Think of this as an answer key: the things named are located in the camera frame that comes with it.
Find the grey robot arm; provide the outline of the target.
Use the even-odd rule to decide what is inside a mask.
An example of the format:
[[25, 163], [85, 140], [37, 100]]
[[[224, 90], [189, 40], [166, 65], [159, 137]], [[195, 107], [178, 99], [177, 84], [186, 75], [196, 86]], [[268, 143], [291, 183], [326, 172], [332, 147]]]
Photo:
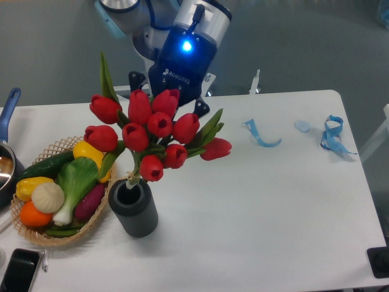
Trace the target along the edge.
[[194, 102], [205, 116], [204, 102], [213, 76], [208, 73], [232, 20], [218, 1], [96, 1], [95, 8], [116, 37], [130, 35], [143, 58], [145, 72], [128, 74], [129, 90], [144, 86], [157, 96], [178, 89], [179, 106]]

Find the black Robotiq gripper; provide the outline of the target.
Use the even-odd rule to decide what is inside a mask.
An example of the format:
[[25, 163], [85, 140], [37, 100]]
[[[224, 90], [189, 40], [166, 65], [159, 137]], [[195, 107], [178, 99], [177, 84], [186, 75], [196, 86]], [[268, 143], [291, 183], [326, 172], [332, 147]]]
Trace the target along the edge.
[[[180, 90], [178, 106], [195, 100], [193, 114], [198, 119], [210, 112], [201, 95], [202, 82], [217, 51], [216, 45], [198, 34], [188, 34], [182, 27], [173, 27], [148, 71], [151, 92], [154, 96], [166, 89]], [[142, 72], [128, 73], [130, 91], [142, 89], [146, 76]]]

